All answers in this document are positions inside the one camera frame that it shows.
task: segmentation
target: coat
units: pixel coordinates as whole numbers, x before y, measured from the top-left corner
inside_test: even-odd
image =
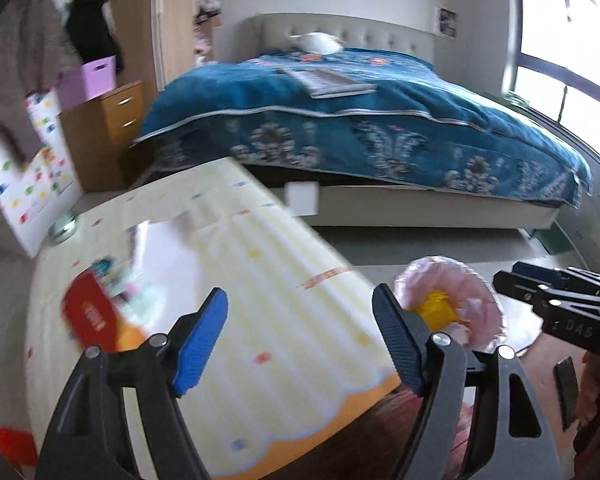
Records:
[[[55,87],[81,60],[53,0],[11,0],[0,15],[0,133],[20,162],[42,148],[25,99]]]
[[[122,51],[109,31],[102,6],[109,0],[73,0],[66,30],[85,63],[116,56],[116,72],[124,69]]]

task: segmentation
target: drawer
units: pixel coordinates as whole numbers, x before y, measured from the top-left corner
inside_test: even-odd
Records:
[[[129,119],[125,123],[109,125],[109,135],[117,148],[126,148],[131,141],[140,135],[140,126],[142,119]]]
[[[116,142],[131,139],[129,131],[137,130],[144,118],[142,85],[121,90],[102,99],[101,102],[112,139]]]

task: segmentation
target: red card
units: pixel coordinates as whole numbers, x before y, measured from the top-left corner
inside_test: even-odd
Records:
[[[118,316],[90,270],[85,270],[64,295],[64,316],[83,348],[100,345],[108,353],[116,352]]]

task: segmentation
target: wardrobe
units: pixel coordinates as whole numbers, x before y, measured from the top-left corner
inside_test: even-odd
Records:
[[[199,65],[193,0],[111,0],[111,8],[125,59],[119,86],[143,81],[150,104],[166,84]],[[213,45],[213,20],[201,28]],[[213,49],[205,60],[212,59]]]

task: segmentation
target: screw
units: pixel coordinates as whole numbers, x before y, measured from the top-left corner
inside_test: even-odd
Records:
[[[100,347],[97,345],[90,346],[84,351],[84,354],[87,356],[87,359],[95,359],[100,355]]]
[[[516,356],[516,352],[514,351],[514,349],[507,345],[499,346],[498,354],[500,354],[500,357],[502,357],[503,359],[508,360],[511,360]]]
[[[153,334],[149,338],[149,344],[154,348],[160,348],[161,346],[165,346],[167,344],[167,336],[166,334]]]
[[[449,346],[451,344],[451,338],[443,332],[436,332],[431,336],[431,339],[438,346]]]

